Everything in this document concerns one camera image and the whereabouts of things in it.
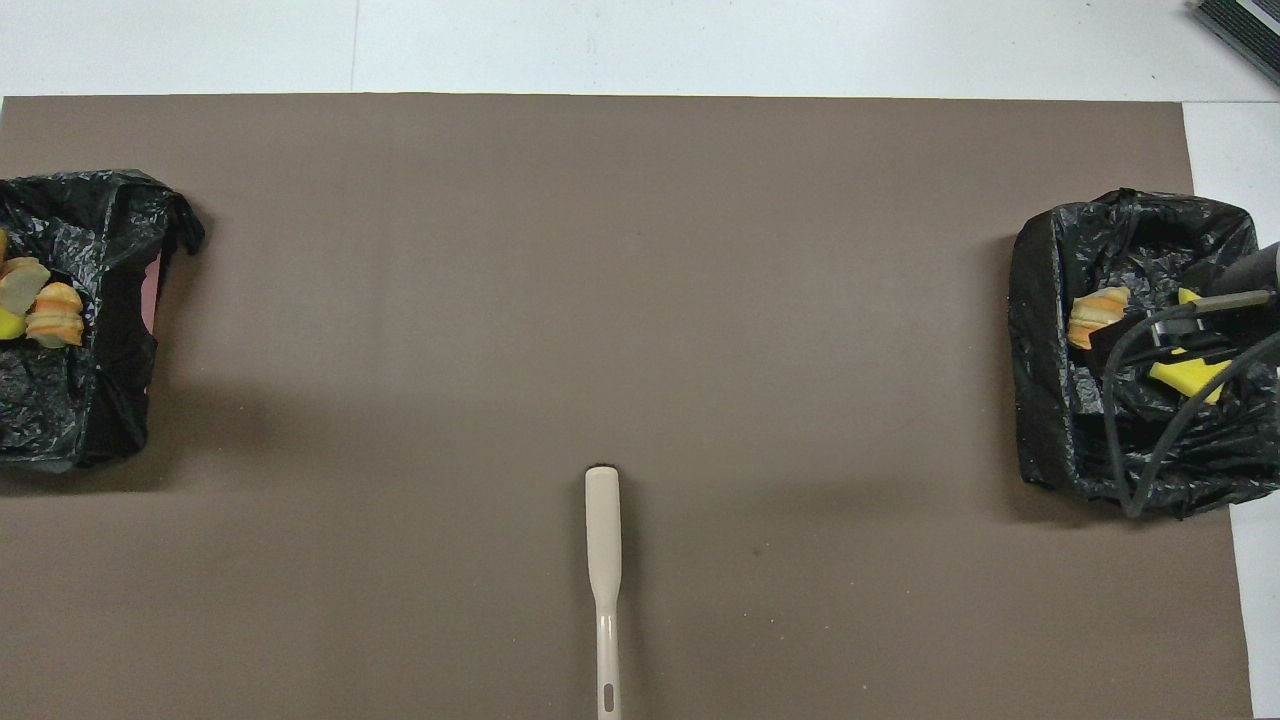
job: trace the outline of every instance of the white tile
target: white tile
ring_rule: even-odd
[[[361,0],[355,88],[1277,100],[1181,0]]]
[[[356,0],[0,3],[0,95],[346,91]]]
[[[1258,240],[1280,240],[1280,104],[1184,108],[1196,192],[1248,210]],[[1280,495],[1231,507],[1253,714],[1280,716]]]

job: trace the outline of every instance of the brown mat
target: brown mat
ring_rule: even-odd
[[[1016,478],[1011,236],[1189,191],[1176,105],[9,99],[0,174],[141,168],[207,252],[152,443],[0,502],[0,716],[1249,714],[1226,512]]]

